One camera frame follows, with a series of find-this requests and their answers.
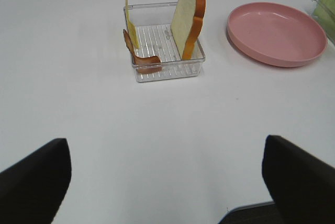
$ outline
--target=clear container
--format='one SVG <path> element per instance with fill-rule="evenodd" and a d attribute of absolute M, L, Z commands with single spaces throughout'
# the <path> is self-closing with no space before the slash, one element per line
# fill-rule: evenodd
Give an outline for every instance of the clear container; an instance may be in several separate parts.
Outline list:
<path fill-rule="evenodd" d="M 324 29 L 327 34 L 329 40 L 335 45 L 335 14 L 320 0 L 312 0 L 316 2 L 316 7 L 320 7 L 325 13 L 328 15 L 328 21 L 325 22 L 324 19 L 319 18 L 314 14 L 311 13 L 311 17 L 318 22 L 318 24 Z"/>
<path fill-rule="evenodd" d="M 128 5 L 129 18 L 135 25 L 140 45 L 139 49 L 135 49 L 135 54 L 140 58 L 157 55 L 161 60 L 161 63 L 158 64 L 136 65 L 130 54 L 137 82 L 177 79 L 199 74 L 202 63 L 205 61 L 205 54 L 199 39 L 194 45 L 191 59 L 181 60 L 172 37 L 170 24 L 176 4 Z M 142 74 L 143 69 L 152 70 L 153 73 Z"/>

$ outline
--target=pink bowl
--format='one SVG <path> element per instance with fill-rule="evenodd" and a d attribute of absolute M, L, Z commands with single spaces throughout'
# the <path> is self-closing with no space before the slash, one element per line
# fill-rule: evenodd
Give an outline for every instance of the pink bowl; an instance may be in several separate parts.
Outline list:
<path fill-rule="evenodd" d="M 306 65 L 322 55 L 327 37 L 307 14 L 276 3 L 249 3 L 228 17 L 228 35 L 246 55 L 274 66 Z"/>

